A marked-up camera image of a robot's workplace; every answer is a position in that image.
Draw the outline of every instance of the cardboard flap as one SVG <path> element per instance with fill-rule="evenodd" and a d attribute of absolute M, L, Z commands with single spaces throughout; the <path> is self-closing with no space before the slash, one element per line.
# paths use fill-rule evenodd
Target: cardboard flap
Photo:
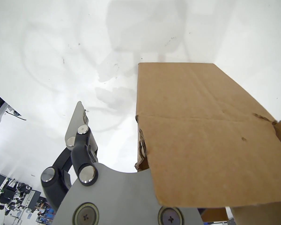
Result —
<path fill-rule="evenodd" d="M 281 225 L 281 202 L 231 208 L 237 225 Z"/>
<path fill-rule="evenodd" d="M 281 201 L 274 118 L 219 68 L 141 63 L 137 85 L 138 126 L 161 205 Z"/>

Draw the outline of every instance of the metal plate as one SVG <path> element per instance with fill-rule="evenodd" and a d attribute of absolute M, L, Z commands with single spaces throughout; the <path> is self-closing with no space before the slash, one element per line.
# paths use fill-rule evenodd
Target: metal plate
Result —
<path fill-rule="evenodd" d="M 85 115 L 85 109 L 81 101 L 79 101 L 77 102 L 68 129 L 66 131 L 65 141 L 67 141 L 72 136 L 76 136 L 78 127 L 84 124 L 87 125 L 87 123 L 88 123 L 88 119 L 87 116 Z"/>
<path fill-rule="evenodd" d="M 79 180 L 62 201 L 53 225 L 72 225 L 75 210 L 83 203 L 93 203 L 99 210 L 101 225 L 157 225 L 161 206 L 155 197 L 151 171 L 138 173 L 114 171 L 103 164 L 94 164 L 99 172 L 92 186 L 83 186 Z M 184 224 L 202 225 L 196 208 L 179 208 Z"/>

